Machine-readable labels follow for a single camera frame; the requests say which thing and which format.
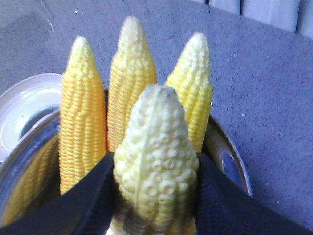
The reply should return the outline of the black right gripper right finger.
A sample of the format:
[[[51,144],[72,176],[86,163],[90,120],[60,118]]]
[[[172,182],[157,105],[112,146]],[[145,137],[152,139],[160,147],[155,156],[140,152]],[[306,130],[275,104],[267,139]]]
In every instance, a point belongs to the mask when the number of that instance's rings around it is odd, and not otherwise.
[[[311,235],[313,232],[265,207],[198,154],[199,191],[195,223],[199,235]]]

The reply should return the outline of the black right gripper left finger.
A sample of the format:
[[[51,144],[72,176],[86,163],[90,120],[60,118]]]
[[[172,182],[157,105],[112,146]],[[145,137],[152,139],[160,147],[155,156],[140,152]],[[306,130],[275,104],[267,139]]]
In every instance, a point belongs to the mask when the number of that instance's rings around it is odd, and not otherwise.
[[[114,205],[113,153],[76,186],[38,211],[1,228],[2,235],[105,235]]]

